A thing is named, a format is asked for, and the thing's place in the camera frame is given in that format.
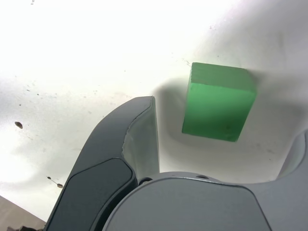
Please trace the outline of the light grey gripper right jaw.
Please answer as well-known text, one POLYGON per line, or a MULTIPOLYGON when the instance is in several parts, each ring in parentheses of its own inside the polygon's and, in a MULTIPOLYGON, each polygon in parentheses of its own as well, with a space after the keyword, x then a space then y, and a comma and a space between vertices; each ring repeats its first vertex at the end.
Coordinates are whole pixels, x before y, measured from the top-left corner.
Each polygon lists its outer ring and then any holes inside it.
POLYGON ((308 228, 308 134, 294 140, 276 180, 235 184, 164 173, 129 193, 105 231, 305 231, 308 228))

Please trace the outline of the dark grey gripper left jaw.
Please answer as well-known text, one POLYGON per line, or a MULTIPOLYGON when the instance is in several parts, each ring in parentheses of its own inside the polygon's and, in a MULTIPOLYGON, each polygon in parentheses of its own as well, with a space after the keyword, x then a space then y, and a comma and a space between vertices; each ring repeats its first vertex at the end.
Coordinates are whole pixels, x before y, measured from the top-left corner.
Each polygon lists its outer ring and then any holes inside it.
POLYGON ((109 113, 92 131, 45 230, 102 230, 138 181, 158 173, 155 98, 137 97, 109 113))

